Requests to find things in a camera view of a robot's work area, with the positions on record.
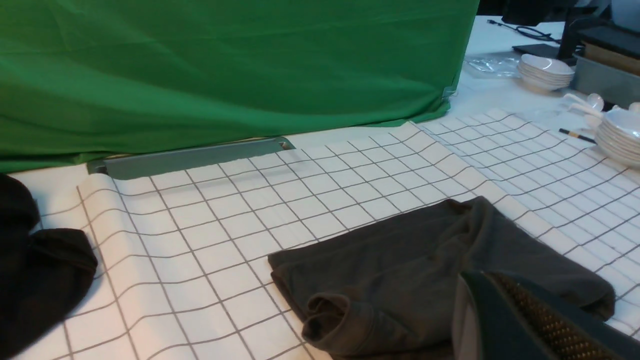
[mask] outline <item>stack of white bowls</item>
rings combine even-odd
[[[542,90],[558,90],[571,83],[575,72],[560,60],[524,54],[518,63],[522,80]]]
[[[595,140],[608,157],[640,168],[640,113],[620,108],[607,112]]]

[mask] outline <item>black cloth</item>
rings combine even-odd
[[[602,319],[614,311],[608,282],[483,197],[446,200],[268,259],[303,337],[334,359],[450,359],[462,270],[508,271]]]
[[[0,174],[0,359],[28,347],[84,298],[97,260],[84,232],[46,229],[29,190]]]

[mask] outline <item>dark gray cloth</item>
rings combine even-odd
[[[269,264],[304,322],[303,337],[334,359],[451,358],[462,270],[515,273],[600,318],[613,315],[608,282],[531,238],[483,197],[277,252]]]

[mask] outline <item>green screen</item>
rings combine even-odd
[[[2,0],[0,172],[442,116],[476,8]]]

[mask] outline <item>black stand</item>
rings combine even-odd
[[[513,50],[520,54],[532,54],[543,58],[552,58],[564,61],[567,65],[575,65],[576,59],[573,57],[576,48],[580,45],[580,38],[577,32],[582,29],[594,26],[605,25],[608,21],[593,16],[595,8],[572,8],[566,14],[564,31],[560,47],[547,44],[519,45]]]

